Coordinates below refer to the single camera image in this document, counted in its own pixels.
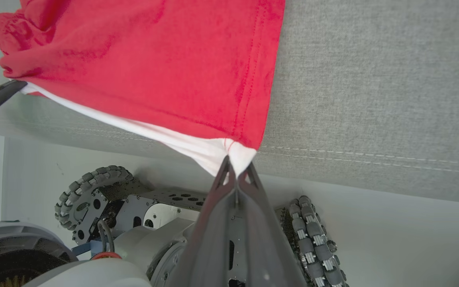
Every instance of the round hole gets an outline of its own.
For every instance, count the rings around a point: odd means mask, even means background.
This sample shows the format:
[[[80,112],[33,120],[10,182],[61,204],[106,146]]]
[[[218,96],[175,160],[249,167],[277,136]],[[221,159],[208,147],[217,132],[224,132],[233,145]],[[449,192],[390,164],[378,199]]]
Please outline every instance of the round hole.
[[[93,201],[93,207],[95,207],[95,209],[99,209],[100,208],[100,200],[95,199]]]
[[[142,223],[143,222],[142,222],[141,218],[139,216],[136,216],[134,218],[134,220],[133,220],[132,227],[141,226],[141,225],[143,225]]]
[[[144,225],[153,228],[153,221],[147,219],[144,221]]]
[[[84,202],[84,203],[81,203],[79,204],[79,206],[75,209],[76,211],[82,211],[83,209],[85,209],[86,207],[88,207],[88,204],[87,202]]]

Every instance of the white fabric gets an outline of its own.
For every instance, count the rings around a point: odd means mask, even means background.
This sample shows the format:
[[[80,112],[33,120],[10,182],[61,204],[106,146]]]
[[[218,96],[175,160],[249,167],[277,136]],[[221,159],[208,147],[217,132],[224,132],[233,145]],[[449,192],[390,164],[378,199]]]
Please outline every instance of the white fabric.
[[[241,174],[256,155],[256,149],[244,147],[240,142],[236,142],[229,138],[196,138],[179,132],[159,127],[146,122],[137,120],[129,120],[113,116],[83,105],[76,104],[65,98],[56,96],[47,90],[38,87],[33,83],[28,83],[21,92],[32,93],[39,92],[56,103],[73,109],[76,112],[82,113],[106,124],[119,127],[120,129],[157,140],[174,149],[177,152],[185,154],[195,160],[199,165],[206,169],[210,174],[215,176],[222,160],[229,155],[231,165],[235,170],[236,175]]]

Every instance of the gray couch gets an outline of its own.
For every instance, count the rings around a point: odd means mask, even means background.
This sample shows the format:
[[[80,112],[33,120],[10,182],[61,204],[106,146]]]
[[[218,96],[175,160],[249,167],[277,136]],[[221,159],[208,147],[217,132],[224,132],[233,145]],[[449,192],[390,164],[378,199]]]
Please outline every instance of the gray couch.
[[[260,173],[459,201],[459,1],[286,0],[280,41]],[[0,135],[189,160],[21,94]]]

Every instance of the red garment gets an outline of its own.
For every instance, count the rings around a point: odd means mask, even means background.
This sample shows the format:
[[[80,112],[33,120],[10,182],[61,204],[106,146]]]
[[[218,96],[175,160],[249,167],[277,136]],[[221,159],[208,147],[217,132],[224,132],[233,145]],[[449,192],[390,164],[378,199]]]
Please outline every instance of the red garment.
[[[75,103],[258,149],[284,0],[21,0],[0,65]]]

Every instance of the gray cushion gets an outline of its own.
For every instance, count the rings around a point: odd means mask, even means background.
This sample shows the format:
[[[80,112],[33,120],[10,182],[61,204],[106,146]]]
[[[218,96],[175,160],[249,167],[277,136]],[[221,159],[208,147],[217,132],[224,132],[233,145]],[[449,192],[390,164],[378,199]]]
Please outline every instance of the gray cushion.
[[[459,1],[286,0],[280,41],[260,173],[459,201]],[[33,96],[0,134],[188,160]]]

